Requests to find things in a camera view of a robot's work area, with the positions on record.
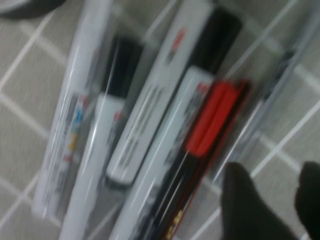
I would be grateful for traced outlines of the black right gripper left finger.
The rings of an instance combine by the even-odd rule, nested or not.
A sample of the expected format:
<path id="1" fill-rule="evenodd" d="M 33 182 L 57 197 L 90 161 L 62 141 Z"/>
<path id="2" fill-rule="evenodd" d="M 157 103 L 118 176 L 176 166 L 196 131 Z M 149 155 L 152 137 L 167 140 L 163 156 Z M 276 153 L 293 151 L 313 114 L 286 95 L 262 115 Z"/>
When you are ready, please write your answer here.
<path id="1" fill-rule="evenodd" d="M 226 165 L 220 196 L 223 240 L 298 240 L 264 202 L 250 173 L 238 162 Z"/>

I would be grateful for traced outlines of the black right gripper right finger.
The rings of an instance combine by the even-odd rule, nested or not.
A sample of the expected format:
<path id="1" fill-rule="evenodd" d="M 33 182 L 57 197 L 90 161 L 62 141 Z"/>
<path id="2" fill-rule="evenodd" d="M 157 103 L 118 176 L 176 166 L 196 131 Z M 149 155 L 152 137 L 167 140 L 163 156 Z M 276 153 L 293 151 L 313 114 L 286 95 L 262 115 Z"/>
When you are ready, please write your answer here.
<path id="1" fill-rule="evenodd" d="M 306 161 L 299 175 L 295 209 L 308 233 L 320 232 L 320 164 Z"/>

